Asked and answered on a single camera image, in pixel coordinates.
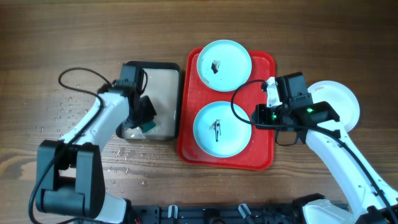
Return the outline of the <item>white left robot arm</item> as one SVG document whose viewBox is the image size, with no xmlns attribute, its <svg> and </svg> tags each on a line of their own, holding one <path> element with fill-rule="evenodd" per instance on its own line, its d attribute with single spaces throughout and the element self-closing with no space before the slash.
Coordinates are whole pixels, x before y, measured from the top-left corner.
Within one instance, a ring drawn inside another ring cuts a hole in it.
<svg viewBox="0 0 398 224">
<path fill-rule="evenodd" d="M 105 84 L 75 129 L 58 141 L 44 140 L 37 151 L 37 179 L 29 200 L 33 210 L 66 215 L 70 222 L 139 223 L 131 201 L 106 193 L 101 151 L 111 135 L 154 117 L 148 96 L 129 85 Z"/>
</svg>

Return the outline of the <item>teal sponge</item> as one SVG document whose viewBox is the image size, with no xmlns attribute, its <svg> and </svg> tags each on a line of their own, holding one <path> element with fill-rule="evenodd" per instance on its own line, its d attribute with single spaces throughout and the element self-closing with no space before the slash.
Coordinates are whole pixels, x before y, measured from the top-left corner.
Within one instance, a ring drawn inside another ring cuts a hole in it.
<svg viewBox="0 0 398 224">
<path fill-rule="evenodd" d="M 153 119 L 139 126 L 142 135 L 148 135 L 150 133 L 153 133 L 156 130 L 158 130 L 158 128 L 159 128 L 159 122 L 156 119 Z"/>
</svg>

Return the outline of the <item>white round plate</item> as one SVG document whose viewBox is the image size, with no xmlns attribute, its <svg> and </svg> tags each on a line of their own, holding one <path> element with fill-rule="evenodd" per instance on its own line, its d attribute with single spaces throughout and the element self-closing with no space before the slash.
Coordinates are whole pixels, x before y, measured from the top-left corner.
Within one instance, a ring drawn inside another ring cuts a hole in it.
<svg viewBox="0 0 398 224">
<path fill-rule="evenodd" d="M 357 97 L 343 84 L 334 81 L 320 81 L 308 88 L 314 103 L 325 101 L 338 113 L 345 130 L 350 132 L 358 123 L 360 107 Z"/>
</svg>

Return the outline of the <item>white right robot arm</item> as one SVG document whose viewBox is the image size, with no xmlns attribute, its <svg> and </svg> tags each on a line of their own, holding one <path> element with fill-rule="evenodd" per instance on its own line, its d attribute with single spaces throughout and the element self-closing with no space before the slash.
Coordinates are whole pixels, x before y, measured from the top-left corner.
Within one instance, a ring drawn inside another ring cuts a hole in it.
<svg viewBox="0 0 398 224">
<path fill-rule="evenodd" d="M 307 223 L 397 223 L 397 191 L 364 158 L 329 103 L 258 104 L 251 118 L 257 129 L 296 132 L 326 165 L 352 209 L 328 208 L 324 199 L 316 199 L 302 207 Z"/>
</svg>

